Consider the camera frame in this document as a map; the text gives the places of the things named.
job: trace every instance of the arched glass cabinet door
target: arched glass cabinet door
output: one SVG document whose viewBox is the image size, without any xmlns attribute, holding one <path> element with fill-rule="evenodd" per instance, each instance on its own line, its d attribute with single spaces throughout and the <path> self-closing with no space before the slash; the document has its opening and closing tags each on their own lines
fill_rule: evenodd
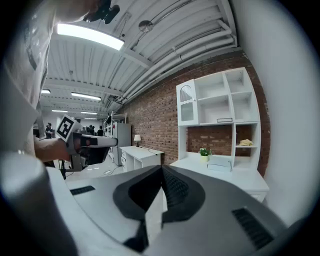
<svg viewBox="0 0 320 256">
<path fill-rule="evenodd" d="M 178 126 L 198 125 L 198 106 L 194 80 L 176 87 Z"/>
</svg>

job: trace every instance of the floor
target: floor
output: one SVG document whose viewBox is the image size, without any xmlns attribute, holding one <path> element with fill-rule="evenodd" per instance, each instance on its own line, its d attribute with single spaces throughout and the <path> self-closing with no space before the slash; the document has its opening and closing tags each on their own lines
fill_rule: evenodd
<svg viewBox="0 0 320 256">
<path fill-rule="evenodd" d="M 59 166 L 58 161 L 54 161 L 56 167 Z M 69 163 L 65 163 L 65 168 L 68 169 Z M 118 167 L 112 159 L 107 156 L 103 163 L 89 165 L 79 172 L 67 172 L 66 181 L 78 181 L 83 179 L 99 178 L 108 175 L 117 175 L 123 173 L 122 166 Z M 156 195 L 154 201 L 145 214 L 146 231 L 149 244 L 160 234 L 162 213 L 167 211 L 167 200 L 162 188 Z"/>
</svg>

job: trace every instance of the fluorescent light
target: fluorescent light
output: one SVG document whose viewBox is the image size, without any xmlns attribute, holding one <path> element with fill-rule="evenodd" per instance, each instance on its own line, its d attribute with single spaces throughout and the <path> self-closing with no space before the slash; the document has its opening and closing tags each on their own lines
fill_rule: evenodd
<svg viewBox="0 0 320 256">
<path fill-rule="evenodd" d="M 66 110 L 52 110 L 52 112 L 64 112 L 64 113 L 67 113 L 68 111 L 66 111 Z"/>
<path fill-rule="evenodd" d="M 72 95 L 72 96 L 78 96 L 78 97 L 83 97 L 83 98 L 88 98 L 88 99 L 93 99 L 93 100 L 101 101 L 101 97 L 91 96 L 91 95 L 88 95 L 88 94 L 71 92 L 71 95 Z"/>
<path fill-rule="evenodd" d="M 93 112 L 82 112 L 82 111 L 81 111 L 81 113 L 82 113 L 82 114 L 89 114 L 89 115 L 98 115 L 98 113 L 93 113 Z"/>
<path fill-rule="evenodd" d="M 57 33 L 58 35 L 65 35 L 65 36 L 83 38 L 90 41 L 94 41 L 99 44 L 112 47 L 118 51 L 121 49 L 121 47 L 125 43 L 123 40 L 120 40 L 111 35 L 108 35 L 87 27 L 70 25 L 70 24 L 58 24 Z"/>
<path fill-rule="evenodd" d="M 51 91 L 48 90 L 48 89 L 43 89 L 43 90 L 41 90 L 41 93 L 42 93 L 42 94 L 50 94 Z"/>
</svg>

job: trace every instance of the brick wall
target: brick wall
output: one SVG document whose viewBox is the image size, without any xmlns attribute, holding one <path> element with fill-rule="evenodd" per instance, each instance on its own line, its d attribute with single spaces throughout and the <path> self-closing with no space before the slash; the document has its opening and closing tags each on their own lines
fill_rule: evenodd
<svg viewBox="0 0 320 256">
<path fill-rule="evenodd" d="M 231 52 L 186 67 L 160 81 L 124 105 L 118 112 L 128 114 L 134 135 L 141 135 L 141 145 L 163 151 L 161 162 L 169 165 L 178 160 L 178 118 L 176 86 L 190 79 L 212 73 L 245 67 L 257 97 L 261 120 L 261 151 L 258 171 L 265 174 L 270 151 L 270 121 L 264 90 L 255 69 L 243 51 Z M 230 155 L 232 143 L 231 125 L 189 127 L 187 149 L 198 152 L 199 148 L 211 148 L 214 154 Z M 250 139 L 251 131 L 244 126 L 239 131 Z M 248 155 L 246 150 L 237 150 L 238 156 Z"/>
</svg>

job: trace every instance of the white desk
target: white desk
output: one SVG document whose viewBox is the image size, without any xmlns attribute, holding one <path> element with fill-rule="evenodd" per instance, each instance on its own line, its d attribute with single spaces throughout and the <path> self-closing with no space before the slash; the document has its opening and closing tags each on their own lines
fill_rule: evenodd
<svg viewBox="0 0 320 256">
<path fill-rule="evenodd" d="M 160 154 L 164 153 L 159 150 L 137 147 L 124 146 L 122 150 L 122 167 L 124 172 L 130 172 L 146 166 L 156 166 L 161 164 Z"/>
<path fill-rule="evenodd" d="M 223 155 L 221 155 L 221 157 L 230 158 L 230 156 Z M 246 191 L 260 202 L 264 200 L 269 191 L 267 183 L 256 169 L 233 168 L 231 172 L 222 172 L 208 169 L 207 164 L 207 162 L 200 162 L 198 153 L 188 152 L 186 158 L 173 162 L 171 166 L 187 169 L 229 182 Z"/>
</svg>

